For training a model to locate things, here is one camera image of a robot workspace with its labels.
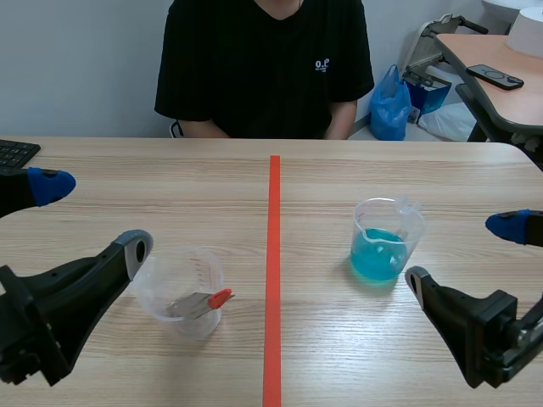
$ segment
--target red handle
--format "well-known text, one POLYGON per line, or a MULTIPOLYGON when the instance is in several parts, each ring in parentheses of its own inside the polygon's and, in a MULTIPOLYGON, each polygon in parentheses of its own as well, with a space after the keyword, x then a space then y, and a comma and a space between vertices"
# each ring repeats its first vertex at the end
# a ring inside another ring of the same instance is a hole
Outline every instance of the red handle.
POLYGON ((227 288, 226 290, 222 290, 216 294, 213 294, 209 299, 207 300, 207 304, 210 306, 211 309, 219 309, 226 301, 230 299, 230 296, 232 295, 232 290, 230 288, 227 288))

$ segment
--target chair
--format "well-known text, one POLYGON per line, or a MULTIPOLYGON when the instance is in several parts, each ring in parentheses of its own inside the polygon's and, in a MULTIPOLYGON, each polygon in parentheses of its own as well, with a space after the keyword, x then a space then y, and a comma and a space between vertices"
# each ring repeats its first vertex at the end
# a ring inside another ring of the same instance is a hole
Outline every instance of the chair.
POLYGON ((171 136, 171 138, 184 137, 183 130, 181 129, 181 125, 179 124, 179 120, 176 120, 171 124, 171 126, 170 126, 170 136, 171 136))

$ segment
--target measuring cup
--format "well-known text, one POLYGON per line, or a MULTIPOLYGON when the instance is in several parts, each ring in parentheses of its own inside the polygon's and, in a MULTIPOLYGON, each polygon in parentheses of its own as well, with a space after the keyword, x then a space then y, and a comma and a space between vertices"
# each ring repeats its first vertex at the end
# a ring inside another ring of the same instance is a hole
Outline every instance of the measuring cup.
POLYGON ((189 320, 176 314, 175 303, 193 293, 217 293, 222 290, 223 271, 217 258, 208 250, 181 247, 153 252, 134 277, 137 301, 166 329, 185 342, 210 335, 221 320, 215 309, 189 320))
POLYGON ((356 272, 372 280, 395 279, 426 228, 420 208, 419 203, 407 205, 407 197, 359 203, 350 250, 356 272))

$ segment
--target red-handled tool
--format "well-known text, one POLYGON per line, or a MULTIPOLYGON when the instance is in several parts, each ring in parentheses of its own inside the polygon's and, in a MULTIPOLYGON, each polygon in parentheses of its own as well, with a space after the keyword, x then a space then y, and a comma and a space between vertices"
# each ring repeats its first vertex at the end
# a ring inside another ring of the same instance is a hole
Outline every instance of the red-handled tool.
POLYGON ((232 290, 227 288, 215 294, 194 293, 178 299, 168 307, 170 316, 197 320, 214 309, 219 309, 226 301, 233 298, 232 290))

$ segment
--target blue box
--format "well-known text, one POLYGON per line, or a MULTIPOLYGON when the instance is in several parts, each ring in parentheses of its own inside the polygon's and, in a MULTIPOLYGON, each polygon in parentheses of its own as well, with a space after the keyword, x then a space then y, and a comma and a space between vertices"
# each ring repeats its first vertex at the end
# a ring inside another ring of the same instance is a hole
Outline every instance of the blue box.
POLYGON ((433 81, 431 87, 425 86, 412 78, 406 78, 407 87, 411 96, 411 114, 409 121, 418 123, 420 118, 426 114, 439 109, 451 90, 452 84, 439 78, 430 78, 433 81))

